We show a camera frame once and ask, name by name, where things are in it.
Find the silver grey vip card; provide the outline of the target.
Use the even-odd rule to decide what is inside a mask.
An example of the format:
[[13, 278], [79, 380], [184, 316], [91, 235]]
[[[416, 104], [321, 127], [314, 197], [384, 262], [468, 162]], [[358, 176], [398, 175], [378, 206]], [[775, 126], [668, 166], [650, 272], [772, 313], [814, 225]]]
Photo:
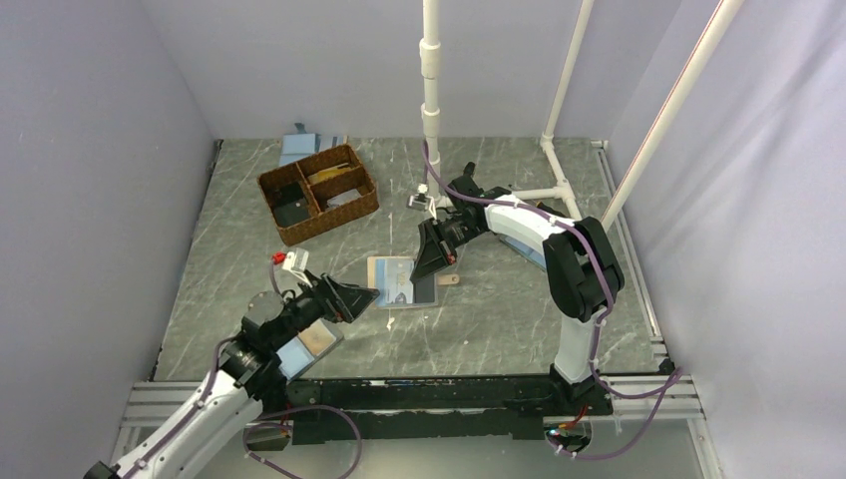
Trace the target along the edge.
[[375, 260], [375, 288], [380, 307], [410, 305], [414, 302], [414, 284], [410, 280], [414, 268], [410, 257], [378, 257]]

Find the tan blue card holder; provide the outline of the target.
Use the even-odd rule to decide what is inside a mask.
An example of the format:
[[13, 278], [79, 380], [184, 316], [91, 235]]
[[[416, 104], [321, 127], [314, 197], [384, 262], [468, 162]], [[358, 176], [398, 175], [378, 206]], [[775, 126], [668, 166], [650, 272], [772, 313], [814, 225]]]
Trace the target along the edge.
[[367, 259], [367, 284], [379, 295], [374, 301], [377, 308], [418, 308], [439, 304], [441, 287], [457, 285], [457, 273], [436, 273], [413, 282], [414, 268], [410, 256], [371, 256]]

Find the gold credit card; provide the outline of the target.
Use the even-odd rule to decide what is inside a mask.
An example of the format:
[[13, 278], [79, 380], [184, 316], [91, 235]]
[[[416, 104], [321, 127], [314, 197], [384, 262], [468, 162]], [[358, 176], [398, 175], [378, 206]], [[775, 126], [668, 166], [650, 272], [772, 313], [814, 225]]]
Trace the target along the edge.
[[311, 185], [316, 185], [332, 178], [338, 177], [352, 169], [351, 165], [348, 163], [343, 163], [340, 165], [335, 165], [332, 167], [328, 167], [326, 169], [320, 170], [316, 173], [313, 173], [307, 176], [307, 181]]

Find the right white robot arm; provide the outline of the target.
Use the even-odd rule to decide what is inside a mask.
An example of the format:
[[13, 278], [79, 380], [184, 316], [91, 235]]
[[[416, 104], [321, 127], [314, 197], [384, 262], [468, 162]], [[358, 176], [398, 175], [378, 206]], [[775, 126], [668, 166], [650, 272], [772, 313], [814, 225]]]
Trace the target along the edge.
[[601, 330], [625, 286], [603, 225], [593, 217], [565, 219], [501, 187], [483, 190], [471, 172], [451, 181], [447, 192], [453, 208], [446, 219], [426, 220], [418, 227], [420, 247], [411, 281], [455, 264], [459, 247], [484, 234], [516, 240], [538, 253], [551, 298], [564, 316], [553, 363], [562, 379], [551, 385], [550, 400], [563, 414], [577, 412], [596, 382]]

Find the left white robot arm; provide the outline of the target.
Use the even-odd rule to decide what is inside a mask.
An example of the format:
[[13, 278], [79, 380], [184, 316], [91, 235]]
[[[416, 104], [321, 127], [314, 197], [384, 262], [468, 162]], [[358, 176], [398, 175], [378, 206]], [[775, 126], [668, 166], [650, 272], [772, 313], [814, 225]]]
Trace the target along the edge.
[[250, 423], [278, 416], [287, 387], [331, 351], [375, 301], [376, 289], [311, 272], [300, 292], [263, 291], [248, 303], [239, 332], [214, 348], [201, 385], [147, 440], [88, 478], [193, 478]]

